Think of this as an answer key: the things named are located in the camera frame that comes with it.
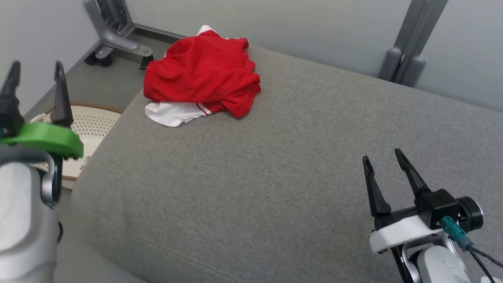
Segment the grey metal partition post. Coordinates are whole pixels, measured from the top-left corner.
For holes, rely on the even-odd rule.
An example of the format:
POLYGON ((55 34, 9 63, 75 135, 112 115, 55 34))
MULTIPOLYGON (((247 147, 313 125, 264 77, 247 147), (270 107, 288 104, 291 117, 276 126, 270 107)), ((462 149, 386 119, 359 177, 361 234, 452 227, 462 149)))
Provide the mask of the grey metal partition post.
POLYGON ((448 0, 411 0, 392 48, 386 52, 377 78, 415 87, 426 66, 422 51, 448 0))

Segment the grey fabric sofa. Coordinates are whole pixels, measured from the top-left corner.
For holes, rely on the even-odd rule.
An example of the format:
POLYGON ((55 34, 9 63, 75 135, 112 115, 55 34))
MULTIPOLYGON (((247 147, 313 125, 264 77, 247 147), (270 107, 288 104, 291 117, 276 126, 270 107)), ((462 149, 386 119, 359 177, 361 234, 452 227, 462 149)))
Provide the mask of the grey fabric sofa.
POLYGON ((75 230, 150 282, 401 282, 374 254, 362 158, 392 209, 413 206, 400 148, 431 190, 471 197, 469 234, 503 261, 503 113, 251 46, 250 112, 169 128, 140 92, 71 198, 75 230))

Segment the white perforated laundry basket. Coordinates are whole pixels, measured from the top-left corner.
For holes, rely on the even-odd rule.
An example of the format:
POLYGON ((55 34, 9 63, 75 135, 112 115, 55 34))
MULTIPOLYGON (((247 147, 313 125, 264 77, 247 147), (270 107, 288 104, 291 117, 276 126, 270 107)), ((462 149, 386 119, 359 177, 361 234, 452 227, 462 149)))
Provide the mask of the white perforated laundry basket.
MULTIPOLYGON (((83 157, 81 159, 63 159, 61 186, 66 189, 74 187, 93 153, 122 114, 121 111, 111 108, 85 104, 73 104, 71 108, 74 121, 70 129, 83 142, 83 157)), ((40 114, 27 123, 51 124, 50 114, 50 112, 40 114)))

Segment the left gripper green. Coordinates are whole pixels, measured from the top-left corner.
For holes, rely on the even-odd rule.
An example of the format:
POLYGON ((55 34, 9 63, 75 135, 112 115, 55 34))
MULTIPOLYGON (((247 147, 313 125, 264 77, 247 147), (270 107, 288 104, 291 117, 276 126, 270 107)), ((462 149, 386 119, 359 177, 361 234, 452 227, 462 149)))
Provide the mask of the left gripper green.
POLYGON ((0 144, 22 145, 48 152, 63 159, 81 159, 83 142, 70 127, 73 114, 61 61, 55 63, 55 99, 50 114, 51 123, 25 123, 16 96, 20 84, 20 61, 13 61, 0 90, 0 144))

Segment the grey metal frame leg with caster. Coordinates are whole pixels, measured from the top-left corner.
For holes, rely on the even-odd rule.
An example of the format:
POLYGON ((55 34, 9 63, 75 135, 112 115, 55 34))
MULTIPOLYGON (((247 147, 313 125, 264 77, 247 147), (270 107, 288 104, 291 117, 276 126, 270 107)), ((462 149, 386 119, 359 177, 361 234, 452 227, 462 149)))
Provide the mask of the grey metal frame leg with caster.
POLYGON ((99 36, 99 46, 87 56, 84 63, 89 66, 110 66, 112 51, 121 50, 140 56, 140 70, 146 70, 154 60, 153 49, 127 39, 135 26, 125 0, 83 0, 83 6, 99 36))

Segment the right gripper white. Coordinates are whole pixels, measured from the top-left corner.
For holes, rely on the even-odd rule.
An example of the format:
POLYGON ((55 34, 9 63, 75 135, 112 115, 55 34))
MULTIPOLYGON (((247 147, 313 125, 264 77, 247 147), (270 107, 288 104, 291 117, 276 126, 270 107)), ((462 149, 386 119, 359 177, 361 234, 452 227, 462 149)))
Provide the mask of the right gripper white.
MULTIPOLYGON (((399 166, 407 175, 408 182, 414 194, 414 204, 419 206, 422 193, 431 192, 415 167, 410 163, 404 152, 396 148, 395 156, 399 166)), ((441 237, 441 229, 430 229, 418 215, 417 207, 404 208, 391 212, 390 205, 385 201, 375 180, 375 171, 367 155, 363 156, 363 172, 367 186, 367 196, 374 229, 370 236, 370 247, 373 253, 383 252, 418 240, 426 240, 434 233, 441 237)))

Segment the red shorts with white trim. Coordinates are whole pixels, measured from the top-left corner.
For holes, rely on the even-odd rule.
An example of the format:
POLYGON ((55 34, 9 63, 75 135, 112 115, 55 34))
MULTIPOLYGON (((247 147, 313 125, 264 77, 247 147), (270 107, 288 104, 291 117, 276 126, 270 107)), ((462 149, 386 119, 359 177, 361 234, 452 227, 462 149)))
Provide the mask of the red shorts with white trim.
POLYGON ((161 102, 251 104, 261 79, 248 55, 248 39, 221 37, 210 26, 176 41, 146 68, 143 93, 161 102))

